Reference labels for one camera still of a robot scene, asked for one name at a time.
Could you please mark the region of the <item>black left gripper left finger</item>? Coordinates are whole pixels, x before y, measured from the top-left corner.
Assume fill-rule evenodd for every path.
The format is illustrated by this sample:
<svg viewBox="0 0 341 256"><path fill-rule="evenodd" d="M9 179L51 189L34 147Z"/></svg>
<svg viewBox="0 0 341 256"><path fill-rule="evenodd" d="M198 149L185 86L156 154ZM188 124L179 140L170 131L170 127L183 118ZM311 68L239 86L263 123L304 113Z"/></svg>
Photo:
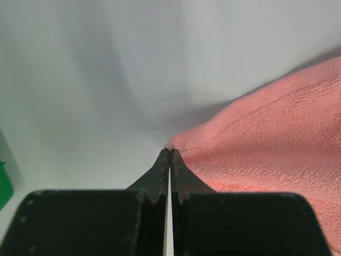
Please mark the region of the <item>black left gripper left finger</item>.
<svg viewBox="0 0 341 256"><path fill-rule="evenodd" d="M37 190L19 205L1 255L164 255L170 153L124 190Z"/></svg>

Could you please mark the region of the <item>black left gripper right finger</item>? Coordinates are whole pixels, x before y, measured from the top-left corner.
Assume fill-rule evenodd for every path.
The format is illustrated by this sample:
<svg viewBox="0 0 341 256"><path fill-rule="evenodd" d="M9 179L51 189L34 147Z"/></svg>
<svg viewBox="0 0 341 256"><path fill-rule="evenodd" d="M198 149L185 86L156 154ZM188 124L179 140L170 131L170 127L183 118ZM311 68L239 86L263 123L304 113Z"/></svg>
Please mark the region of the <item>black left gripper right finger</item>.
<svg viewBox="0 0 341 256"><path fill-rule="evenodd" d="M331 255L310 204L295 193L218 193L170 152L175 255Z"/></svg>

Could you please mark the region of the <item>pink towel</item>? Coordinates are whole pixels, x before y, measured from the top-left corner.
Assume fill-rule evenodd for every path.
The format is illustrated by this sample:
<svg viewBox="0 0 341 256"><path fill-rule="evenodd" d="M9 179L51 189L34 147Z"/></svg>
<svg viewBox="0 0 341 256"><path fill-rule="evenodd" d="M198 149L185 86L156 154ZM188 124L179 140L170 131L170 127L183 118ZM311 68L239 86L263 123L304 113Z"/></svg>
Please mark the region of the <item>pink towel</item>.
<svg viewBox="0 0 341 256"><path fill-rule="evenodd" d="M340 255L340 58L234 101L166 148L216 191L302 195Z"/></svg>

